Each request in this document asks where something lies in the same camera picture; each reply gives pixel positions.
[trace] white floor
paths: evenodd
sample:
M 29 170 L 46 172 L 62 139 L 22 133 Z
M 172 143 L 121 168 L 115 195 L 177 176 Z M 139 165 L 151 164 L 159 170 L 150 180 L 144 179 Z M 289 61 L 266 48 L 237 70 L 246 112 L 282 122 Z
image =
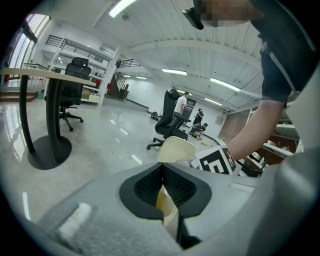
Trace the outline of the white floor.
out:
M 28 123 L 32 140 L 47 135 L 45 102 L 36 99 L 27 104 Z M 70 112 L 81 116 L 84 123 L 70 119 L 70 132 L 60 120 L 61 135 L 72 143 L 70 157 L 51 170 L 33 168 L 27 159 L 27 148 L 22 133 L 19 105 L 0 103 L 0 174 L 12 207 L 25 215 L 23 193 L 27 195 L 30 218 L 37 222 L 54 204 L 85 183 L 104 175 L 112 175 L 135 166 L 153 163 L 159 148 L 146 150 L 155 132 L 155 120 L 143 110 L 104 104 L 81 104 Z M 202 141 L 189 136 L 198 151 L 217 144 L 204 137 Z

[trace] tabletop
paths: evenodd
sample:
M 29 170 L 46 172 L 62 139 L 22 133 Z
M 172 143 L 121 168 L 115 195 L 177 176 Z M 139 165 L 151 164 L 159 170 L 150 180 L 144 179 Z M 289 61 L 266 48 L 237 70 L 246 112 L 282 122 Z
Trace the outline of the tabletop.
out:
M 37 70 L 37 69 L 27 69 L 27 68 L 2 68 L 0 69 L 1 75 L 20 75 L 20 76 L 34 76 L 34 77 L 45 77 L 64 81 L 75 82 L 79 84 L 84 84 L 88 86 L 96 86 L 94 82 L 89 80 L 84 80 L 75 76 L 67 74 L 59 74 L 50 71 Z

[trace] sleeve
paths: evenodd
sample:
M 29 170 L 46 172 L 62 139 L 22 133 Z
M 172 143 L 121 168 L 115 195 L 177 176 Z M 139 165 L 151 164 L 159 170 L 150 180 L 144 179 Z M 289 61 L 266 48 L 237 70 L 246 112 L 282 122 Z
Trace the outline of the sleeve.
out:
M 277 65 L 265 52 L 261 53 L 261 66 L 263 74 L 261 100 L 271 100 L 286 104 L 292 91 L 291 87 Z

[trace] dark t-shirt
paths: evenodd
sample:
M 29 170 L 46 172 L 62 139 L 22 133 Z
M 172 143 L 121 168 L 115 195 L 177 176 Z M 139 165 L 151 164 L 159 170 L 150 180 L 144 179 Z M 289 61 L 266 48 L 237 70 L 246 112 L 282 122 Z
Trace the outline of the dark t-shirt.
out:
M 267 43 L 266 51 L 261 51 L 261 67 L 263 74 L 262 100 L 287 103 L 292 88 L 280 71 L 269 52 L 287 72 L 296 91 L 302 91 L 311 77 L 319 56 L 310 50 L 299 26 L 279 8 L 279 5 L 261 4 L 262 1 L 251 0 L 254 6 L 263 12 L 265 18 L 252 21 L 252 25 L 261 33 L 263 42 Z
M 202 121 L 202 118 L 201 118 L 200 116 L 197 115 L 196 118 L 195 118 L 197 124 Z

